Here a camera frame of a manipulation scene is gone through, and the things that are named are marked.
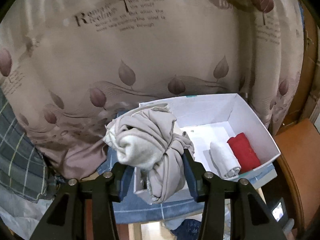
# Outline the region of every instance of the curtain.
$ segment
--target curtain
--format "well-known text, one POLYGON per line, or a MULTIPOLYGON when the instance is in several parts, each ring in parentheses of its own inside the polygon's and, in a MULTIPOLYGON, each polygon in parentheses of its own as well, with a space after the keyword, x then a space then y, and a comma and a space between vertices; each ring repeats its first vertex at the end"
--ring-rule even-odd
POLYGON ((66 178, 106 159, 105 124, 139 102, 239 93, 275 133, 303 58, 297 0, 16 0, 0 84, 66 178))

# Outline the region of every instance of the plaid fabric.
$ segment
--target plaid fabric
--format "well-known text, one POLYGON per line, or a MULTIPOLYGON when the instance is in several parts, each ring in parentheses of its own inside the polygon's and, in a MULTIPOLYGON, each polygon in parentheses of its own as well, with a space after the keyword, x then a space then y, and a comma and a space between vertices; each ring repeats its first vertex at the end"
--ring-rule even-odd
POLYGON ((30 201, 51 198, 55 178, 0 90, 0 184, 30 201))

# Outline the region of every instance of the rolled red cloth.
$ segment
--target rolled red cloth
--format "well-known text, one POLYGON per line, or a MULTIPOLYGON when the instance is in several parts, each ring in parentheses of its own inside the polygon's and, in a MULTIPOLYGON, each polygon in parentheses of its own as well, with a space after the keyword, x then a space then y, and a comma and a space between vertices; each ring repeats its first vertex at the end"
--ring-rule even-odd
POLYGON ((240 173, 251 171, 261 165, 260 160, 243 132, 239 133, 236 137, 231 137, 228 140, 228 144, 241 165, 240 173))

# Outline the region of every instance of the white cardboard box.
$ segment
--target white cardboard box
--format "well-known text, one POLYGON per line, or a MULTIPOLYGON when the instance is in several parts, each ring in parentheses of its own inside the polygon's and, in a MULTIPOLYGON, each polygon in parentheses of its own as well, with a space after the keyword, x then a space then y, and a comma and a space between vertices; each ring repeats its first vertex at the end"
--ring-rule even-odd
MULTIPOLYGON (((227 141, 230 137, 241 132, 250 141, 261 166, 228 180, 238 181, 240 178, 254 178, 280 155, 279 148, 268 130, 238 94, 166 98, 140 103, 140 106, 159 103, 167 103, 172 113, 177 117, 178 126, 187 132, 190 140, 194 143, 195 161, 201 162, 206 171, 212 171, 219 175, 209 153, 210 142, 213 140, 227 141)), ((134 193, 147 203, 152 203, 148 191, 142 187, 140 169, 138 168, 134 172, 134 193)), ((190 198, 192 197, 186 184, 182 190, 175 193, 166 202, 190 198)))

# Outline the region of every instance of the small screen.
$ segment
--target small screen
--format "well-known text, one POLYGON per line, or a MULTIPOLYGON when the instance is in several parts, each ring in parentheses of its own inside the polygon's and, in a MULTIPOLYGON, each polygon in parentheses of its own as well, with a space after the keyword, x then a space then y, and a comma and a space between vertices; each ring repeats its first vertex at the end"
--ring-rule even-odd
POLYGON ((274 218, 277 220, 277 222, 283 217, 283 209, 281 202, 277 205, 277 207, 272 211, 272 214, 274 218))

